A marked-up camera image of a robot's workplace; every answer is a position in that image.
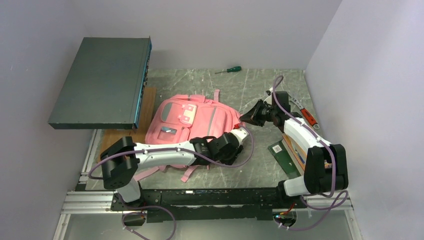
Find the orange comic book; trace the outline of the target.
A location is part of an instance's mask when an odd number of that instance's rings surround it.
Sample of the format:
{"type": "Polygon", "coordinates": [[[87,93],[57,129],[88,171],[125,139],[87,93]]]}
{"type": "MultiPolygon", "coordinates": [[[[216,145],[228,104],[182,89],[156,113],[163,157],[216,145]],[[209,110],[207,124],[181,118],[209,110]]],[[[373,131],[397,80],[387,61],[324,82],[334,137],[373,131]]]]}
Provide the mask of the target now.
{"type": "Polygon", "coordinates": [[[306,167],[306,157],[307,154],[300,148],[300,146],[288,135],[285,133],[282,134],[283,139],[287,143],[288,147],[290,148],[290,151],[296,158],[297,162],[299,163],[302,170],[305,170],[306,167]]]}

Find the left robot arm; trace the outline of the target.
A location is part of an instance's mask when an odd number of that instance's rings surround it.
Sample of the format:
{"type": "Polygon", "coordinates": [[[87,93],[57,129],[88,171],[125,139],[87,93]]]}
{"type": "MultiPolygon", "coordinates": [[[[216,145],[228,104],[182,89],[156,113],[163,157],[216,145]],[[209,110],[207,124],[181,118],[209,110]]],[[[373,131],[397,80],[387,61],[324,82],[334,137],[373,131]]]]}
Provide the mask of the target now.
{"type": "Polygon", "coordinates": [[[170,165],[231,167],[248,136],[246,130],[238,128],[219,137],[195,137],[172,144],[142,144],[130,136],[122,137],[100,155],[103,187],[118,191],[124,204],[137,210],[144,203],[142,188],[134,177],[138,170],[170,165]]]}

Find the pink student backpack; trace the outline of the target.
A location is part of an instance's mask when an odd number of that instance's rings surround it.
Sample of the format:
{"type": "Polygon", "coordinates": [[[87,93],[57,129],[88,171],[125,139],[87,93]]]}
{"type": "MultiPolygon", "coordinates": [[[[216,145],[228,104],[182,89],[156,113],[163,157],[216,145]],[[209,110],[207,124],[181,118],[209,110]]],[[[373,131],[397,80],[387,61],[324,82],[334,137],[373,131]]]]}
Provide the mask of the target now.
{"type": "Polygon", "coordinates": [[[175,144],[196,137],[220,137],[240,125],[241,114],[219,101],[220,91],[214,98],[204,95],[177,94],[164,100],[148,128],[146,144],[175,144]]]}

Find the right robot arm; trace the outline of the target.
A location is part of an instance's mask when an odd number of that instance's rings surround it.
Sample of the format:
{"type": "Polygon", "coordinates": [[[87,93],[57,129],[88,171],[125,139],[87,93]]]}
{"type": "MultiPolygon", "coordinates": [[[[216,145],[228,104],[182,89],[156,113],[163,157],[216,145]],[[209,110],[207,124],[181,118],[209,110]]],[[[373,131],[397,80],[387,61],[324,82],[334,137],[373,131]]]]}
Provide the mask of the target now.
{"type": "Polygon", "coordinates": [[[282,208],[289,207],[295,196],[333,193],[349,185],[345,148],[323,139],[301,115],[292,113],[289,98],[286,91],[272,92],[239,118],[254,126],[273,123],[295,144],[298,153],[305,153],[303,175],[278,184],[275,200],[282,208]]]}

